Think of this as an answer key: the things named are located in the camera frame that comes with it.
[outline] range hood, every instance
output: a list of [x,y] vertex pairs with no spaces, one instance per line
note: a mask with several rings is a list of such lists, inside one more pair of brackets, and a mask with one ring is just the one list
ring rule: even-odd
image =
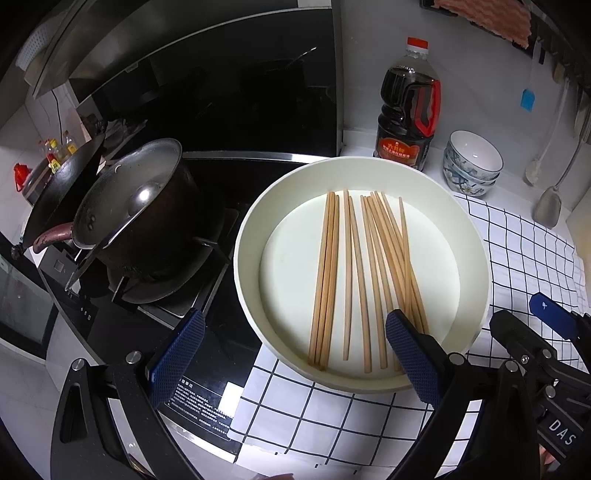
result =
[[37,98],[70,80],[82,101],[123,69],[185,35],[297,7],[297,0],[74,0],[27,81]]

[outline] wok handle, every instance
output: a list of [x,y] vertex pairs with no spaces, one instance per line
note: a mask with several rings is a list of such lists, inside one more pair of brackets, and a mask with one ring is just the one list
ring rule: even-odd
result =
[[33,251],[38,254],[45,247],[72,238],[73,222],[62,223],[39,235],[33,242]]

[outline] soy sauce bottle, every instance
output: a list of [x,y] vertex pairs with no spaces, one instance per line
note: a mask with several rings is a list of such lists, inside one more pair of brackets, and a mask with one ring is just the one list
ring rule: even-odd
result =
[[374,157],[422,170],[441,106],[441,84],[427,61],[428,42],[409,37],[406,55],[386,72]]

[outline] warning label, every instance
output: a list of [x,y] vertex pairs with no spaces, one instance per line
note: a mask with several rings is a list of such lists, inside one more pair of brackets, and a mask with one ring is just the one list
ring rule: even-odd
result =
[[184,377],[166,405],[208,432],[227,440],[232,418],[217,409],[221,399],[221,395]]

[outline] blue floral bowl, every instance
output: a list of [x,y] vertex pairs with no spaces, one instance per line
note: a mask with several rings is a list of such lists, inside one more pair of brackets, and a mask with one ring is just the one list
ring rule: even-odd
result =
[[496,182],[496,180],[479,180],[460,170],[460,167],[447,154],[447,149],[443,153],[443,174],[454,192],[465,193],[471,197],[484,195]]
[[451,134],[446,152],[460,170],[477,180],[495,180],[503,168],[497,149],[481,136],[465,130]]

